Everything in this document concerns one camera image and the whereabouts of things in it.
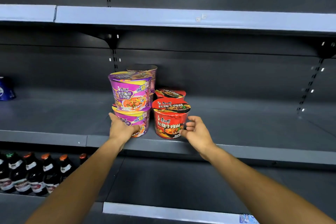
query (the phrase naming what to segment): blue and white sticker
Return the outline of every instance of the blue and white sticker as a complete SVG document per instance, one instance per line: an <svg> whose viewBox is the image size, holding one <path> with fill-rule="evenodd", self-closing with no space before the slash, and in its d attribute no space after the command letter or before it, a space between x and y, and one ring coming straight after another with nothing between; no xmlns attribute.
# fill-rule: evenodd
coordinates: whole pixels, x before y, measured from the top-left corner
<svg viewBox="0 0 336 224"><path fill-rule="evenodd" d="M259 224L259 222L254 218L254 216L250 214L240 214L239 223Z"/></svg>

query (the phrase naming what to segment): white sticker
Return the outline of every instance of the white sticker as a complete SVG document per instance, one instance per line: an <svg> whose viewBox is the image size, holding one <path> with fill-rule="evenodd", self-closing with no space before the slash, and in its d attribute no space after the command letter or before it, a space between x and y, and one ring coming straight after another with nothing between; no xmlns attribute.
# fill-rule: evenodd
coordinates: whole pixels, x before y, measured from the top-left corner
<svg viewBox="0 0 336 224"><path fill-rule="evenodd" d="M66 171L69 171L70 168L71 168L71 165L70 165L70 164L68 164L66 167L61 167L61 172L62 172L62 173L65 173Z"/></svg>
<svg viewBox="0 0 336 224"><path fill-rule="evenodd" d="M11 179L5 178L5 179L0 179L0 189L3 191L9 190L14 187L14 183L12 182Z"/></svg>
<svg viewBox="0 0 336 224"><path fill-rule="evenodd" d="M15 162L14 164L10 164L10 163L8 163L8 167L9 167L10 169L16 169L16 168L18 168L22 163L23 163L22 160L19 160L18 162Z"/></svg>
<svg viewBox="0 0 336 224"><path fill-rule="evenodd" d="M45 188L45 183L44 182L29 182L31 189L35 193L39 193L42 191L42 189Z"/></svg>
<svg viewBox="0 0 336 224"><path fill-rule="evenodd" d="M19 192L25 192L28 189L30 189L29 182L27 181L26 178L15 181L14 186L15 186L16 190L19 191Z"/></svg>
<svg viewBox="0 0 336 224"><path fill-rule="evenodd" d="M47 165L46 167L43 166L43 171L46 172L46 171L52 169L53 167L54 167L54 166L53 166L52 164L49 164L49 165Z"/></svg>
<svg viewBox="0 0 336 224"><path fill-rule="evenodd" d="M29 165L26 165L26 170L31 170L33 167L36 167L36 162L32 162Z"/></svg>
<svg viewBox="0 0 336 224"><path fill-rule="evenodd" d="M54 191L54 189L56 189L56 187L59 185L59 183L58 184L49 184L49 183L46 183L45 185L47 186L47 191L50 194L51 192Z"/></svg>

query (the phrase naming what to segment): person's right arm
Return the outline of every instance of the person's right arm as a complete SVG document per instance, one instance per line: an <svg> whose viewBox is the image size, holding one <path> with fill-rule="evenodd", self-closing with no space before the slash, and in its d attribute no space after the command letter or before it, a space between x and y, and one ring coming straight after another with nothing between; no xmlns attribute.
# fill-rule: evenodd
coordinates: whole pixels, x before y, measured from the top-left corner
<svg viewBox="0 0 336 224"><path fill-rule="evenodd" d="M200 117L188 119L180 134L217 169L260 224L336 224L299 195L217 147Z"/></svg>

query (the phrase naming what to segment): dark glass bottle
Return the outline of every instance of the dark glass bottle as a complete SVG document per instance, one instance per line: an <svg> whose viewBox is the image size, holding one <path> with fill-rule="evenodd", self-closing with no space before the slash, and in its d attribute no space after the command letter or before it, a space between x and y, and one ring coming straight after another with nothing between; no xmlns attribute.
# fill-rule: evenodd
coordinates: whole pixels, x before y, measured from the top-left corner
<svg viewBox="0 0 336 224"><path fill-rule="evenodd" d="M43 181L44 172L42 163L35 157L34 153L28 153L23 157L26 161L26 170L28 171L27 180L31 190L37 195L42 196L48 193Z"/></svg>
<svg viewBox="0 0 336 224"><path fill-rule="evenodd" d="M76 167L74 166L73 162L71 162L67 154L62 155L59 160L61 162L62 181L64 181L65 178L67 178L73 171L76 170Z"/></svg>
<svg viewBox="0 0 336 224"><path fill-rule="evenodd" d="M82 165L87 160L87 154L83 153L79 156L80 164Z"/></svg>
<svg viewBox="0 0 336 224"><path fill-rule="evenodd" d="M10 179L13 181L15 189L19 194L27 195L32 192L30 184L27 180L27 170L23 160L16 153L6 154L8 167L10 171Z"/></svg>
<svg viewBox="0 0 336 224"><path fill-rule="evenodd" d="M44 183L47 187L47 191L50 194L61 183L60 167L53 160L49 153L42 155L43 159L43 171L44 171Z"/></svg>
<svg viewBox="0 0 336 224"><path fill-rule="evenodd" d="M10 169L6 157L0 154L0 189L6 193L15 192L13 181L9 177Z"/></svg>

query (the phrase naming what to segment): person's left arm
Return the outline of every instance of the person's left arm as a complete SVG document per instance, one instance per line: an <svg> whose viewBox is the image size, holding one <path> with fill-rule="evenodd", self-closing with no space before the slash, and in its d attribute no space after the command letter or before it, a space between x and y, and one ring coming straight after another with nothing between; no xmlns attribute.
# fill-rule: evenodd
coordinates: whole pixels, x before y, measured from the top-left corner
<svg viewBox="0 0 336 224"><path fill-rule="evenodd" d="M117 154L140 127L127 126L109 114L110 138L86 162L65 179L36 209L25 224L81 223L95 202Z"/></svg>

